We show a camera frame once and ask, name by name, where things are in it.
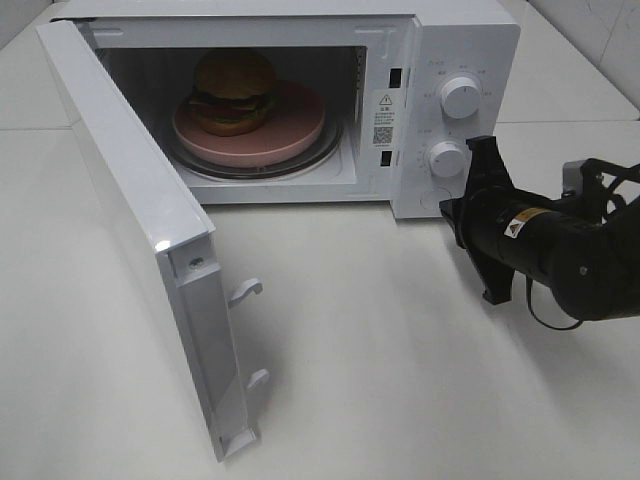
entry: white microwave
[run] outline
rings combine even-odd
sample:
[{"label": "white microwave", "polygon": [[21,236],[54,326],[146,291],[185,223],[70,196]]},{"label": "white microwave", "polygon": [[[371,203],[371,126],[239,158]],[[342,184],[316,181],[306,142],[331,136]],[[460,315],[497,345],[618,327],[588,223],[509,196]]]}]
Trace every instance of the white microwave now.
[{"label": "white microwave", "polygon": [[[495,0],[71,0],[38,28],[109,228],[148,304],[168,303],[219,460],[255,440],[214,227],[200,204],[389,201],[396,218],[461,196],[489,135],[519,27]],[[318,140],[225,169],[176,141],[203,54],[250,47],[326,104]],[[250,385],[264,379],[258,372]]]}]

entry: warning label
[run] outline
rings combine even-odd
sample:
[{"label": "warning label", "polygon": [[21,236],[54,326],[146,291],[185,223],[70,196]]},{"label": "warning label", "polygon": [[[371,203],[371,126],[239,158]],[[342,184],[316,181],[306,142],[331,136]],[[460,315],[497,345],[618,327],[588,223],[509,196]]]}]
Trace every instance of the warning label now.
[{"label": "warning label", "polygon": [[374,147],[390,149],[396,137],[402,91],[391,88],[374,90],[372,93],[371,143]]},{"label": "warning label", "polygon": [[515,217],[511,219],[511,221],[507,225],[507,228],[504,231],[504,234],[510,238],[518,238],[518,235],[522,231],[522,228],[529,220],[531,220],[533,217],[540,215],[541,213],[546,213],[549,211],[550,210],[547,210],[546,208],[538,208],[538,207],[532,207],[532,208],[527,208],[526,210],[523,210],[522,212],[520,212],[519,214],[517,214]]}]

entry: open microwave door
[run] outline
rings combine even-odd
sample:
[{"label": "open microwave door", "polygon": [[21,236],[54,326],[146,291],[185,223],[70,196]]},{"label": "open microwave door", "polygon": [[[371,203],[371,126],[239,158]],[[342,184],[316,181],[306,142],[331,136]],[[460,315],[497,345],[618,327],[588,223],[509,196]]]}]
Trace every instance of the open microwave door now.
[{"label": "open microwave door", "polygon": [[76,25],[50,23],[38,27],[38,35],[107,226],[152,311],[158,303],[164,302],[165,312],[170,306],[216,457],[222,460],[255,440],[228,308],[261,286],[248,281],[225,297],[211,220]]}]

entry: microwave control panel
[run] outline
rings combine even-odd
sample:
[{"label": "microwave control panel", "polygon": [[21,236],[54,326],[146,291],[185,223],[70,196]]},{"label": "microwave control panel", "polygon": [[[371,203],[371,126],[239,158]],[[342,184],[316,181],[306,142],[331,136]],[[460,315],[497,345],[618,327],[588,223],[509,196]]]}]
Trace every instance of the microwave control panel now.
[{"label": "microwave control panel", "polygon": [[419,31],[392,187],[397,218],[439,216],[441,200],[462,196],[466,139],[493,132],[519,35],[513,24]]}]

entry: white knob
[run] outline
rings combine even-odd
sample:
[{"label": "white knob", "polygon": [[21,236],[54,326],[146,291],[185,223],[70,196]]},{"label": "white knob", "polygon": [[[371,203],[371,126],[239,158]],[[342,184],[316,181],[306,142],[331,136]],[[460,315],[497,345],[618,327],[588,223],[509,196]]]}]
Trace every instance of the white knob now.
[{"label": "white knob", "polygon": [[467,76],[452,78],[440,91],[442,109],[451,118],[466,118],[480,106],[480,85]]},{"label": "white knob", "polygon": [[454,177],[464,169],[467,157],[456,143],[440,142],[428,153],[431,172],[442,178]]}]

